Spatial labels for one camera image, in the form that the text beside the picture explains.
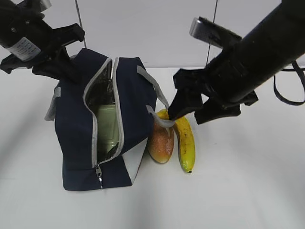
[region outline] lunch bag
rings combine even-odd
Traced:
[[[73,62],[81,82],[61,79],[45,117],[55,120],[63,154],[63,186],[71,191],[131,186],[154,121],[165,127],[174,124],[158,118],[156,100],[159,98],[166,108],[169,105],[140,58],[116,58],[112,71],[110,58],[82,49]],[[100,117],[90,108],[90,100],[98,96],[89,97],[92,93],[102,97],[109,88],[100,87],[101,82],[107,80],[112,84],[114,103],[105,105]],[[104,128],[106,138],[117,132],[117,144],[99,160],[98,134]]]

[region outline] white label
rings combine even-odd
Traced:
[[[30,61],[41,52],[40,48],[26,37],[21,38],[20,41],[7,50],[24,62]]]

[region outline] robotic arm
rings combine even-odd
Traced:
[[[24,0],[18,5],[0,0],[0,45],[12,53],[0,68],[8,74],[20,67],[33,68],[36,75],[78,82],[81,76],[65,46],[83,41],[85,32],[78,24],[52,29],[41,13],[49,6],[49,0]]]
[[[238,116],[241,104],[258,101],[254,89],[287,65],[292,63],[303,74],[295,60],[305,53],[304,12],[305,1],[282,0],[243,39],[206,19],[195,19],[190,34],[223,51],[204,69],[180,69],[173,77],[177,94],[168,109],[170,119],[193,111],[198,124]],[[201,94],[209,97],[204,104]]]
[[[65,46],[83,41],[85,32],[78,24],[52,29],[41,13],[48,0],[24,0],[15,5],[0,0],[0,45],[12,55],[0,68],[6,73],[19,67],[55,79],[78,82],[77,66]],[[173,77],[177,94],[169,117],[175,120],[195,111],[198,124],[217,118],[240,115],[240,105],[252,105],[258,98],[254,89],[278,71],[293,64],[305,53],[305,1],[282,0],[243,39],[206,19],[195,19],[190,34],[223,48],[204,69],[180,69]],[[209,97],[203,104],[201,94]]]

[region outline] gray strap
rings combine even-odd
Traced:
[[[169,104],[167,102],[167,99],[165,98],[160,86],[158,85],[158,82],[147,73],[145,69],[143,69],[141,66],[138,66],[137,68],[137,73],[142,75],[148,82],[150,82],[156,91],[158,99],[165,105],[166,109],[169,108]],[[155,122],[164,128],[170,128],[173,125],[175,125],[175,121],[170,121],[170,120],[163,120],[161,119],[156,112],[153,110],[153,108],[149,105],[146,106],[148,113],[152,114]]]
[[[148,82],[150,82],[154,86],[154,90],[157,93],[158,99],[165,105],[166,109],[168,109],[170,106],[160,86],[158,85],[158,82],[151,75],[149,75],[148,72],[145,69],[143,69],[141,66],[138,66],[137,73],[142,75]]]
[[[175,121],[170,121],[170,120],[164,120],[161,119],[156,112],[153,110],[153,108],[149,105],[146,106],[148,113],[152,114],[154,121],[159,125],[164,128],[170,128],[173,125],[175,125]]]
[[[54,89],[54,95],[52,97],[51,100],[51,104],[50,107],[47,111],[46,116],[44,117],[44,120],[46,121],[54,121],[55,119],[55,114],[56,114],[56,103],[55,103],[55,99],[61,97],[61,88],[60,87],[56,87]]]

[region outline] zipper tab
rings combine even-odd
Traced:
[[[99,164],[96,165],[95,167],[95,172],[96,172],[96,176],[99,178],[99,183],[101,188],[103,188],[102,186],[102,170]]]

